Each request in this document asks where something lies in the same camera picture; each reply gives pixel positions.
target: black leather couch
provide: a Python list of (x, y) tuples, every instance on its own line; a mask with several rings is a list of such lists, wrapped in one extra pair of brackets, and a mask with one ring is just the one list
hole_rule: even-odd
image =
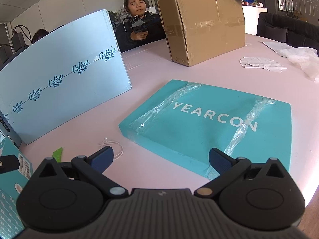
[(279, 14), (262, 12), (259, 14), (257, 36), (266, 37), (266, 26), (288, 28), (288, 45), (315, 48), (319, 53), (319, 26)]

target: pink table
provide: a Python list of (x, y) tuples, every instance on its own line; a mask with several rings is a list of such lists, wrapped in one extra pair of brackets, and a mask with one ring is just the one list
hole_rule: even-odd
[[(64, 162), (78, 155), (89, 156), (107, 137), (124, 147), (122, 157), (104, 173), (110, 179), (128, 190), (190, 188), (194, 191), (208, 180), (123, 137), (118, 124), (171, 79), (202, 82), (291, 104), (293, 140), (290, 174), (308, 204), (319, 184), (319, 84), (307, 79), (300, 69), (260, 42), (265, 40), (247, 34), (246, 42), (252, 45), (190, 68), (170, 61), (166, 40), (127, 51), (122, 56), (133, 86), (130, 91), (68, 121), (21, 150), (35, 169), (60, 147), (63, 147)], [(244, 56), (271, 58), (288, 69), (282, 73), (244, 69), (239, 63)]]

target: white label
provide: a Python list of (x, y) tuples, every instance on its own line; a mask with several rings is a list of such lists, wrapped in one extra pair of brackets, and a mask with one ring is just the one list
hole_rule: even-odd
[(30, 164), (20, 153), (19, 153), (19, 162), (20, 162), (19, 172), (28, 180), (30, 180), (30, 177), (31, 177)]

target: gold screw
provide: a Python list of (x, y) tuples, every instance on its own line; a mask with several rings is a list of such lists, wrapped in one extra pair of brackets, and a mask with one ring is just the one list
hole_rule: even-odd
[(209, 196), (213, 193), (213, 191), (210, 188), (203, 187), (203, 188), (199, 188), (197, 190), (197, 193), (202, 196)]

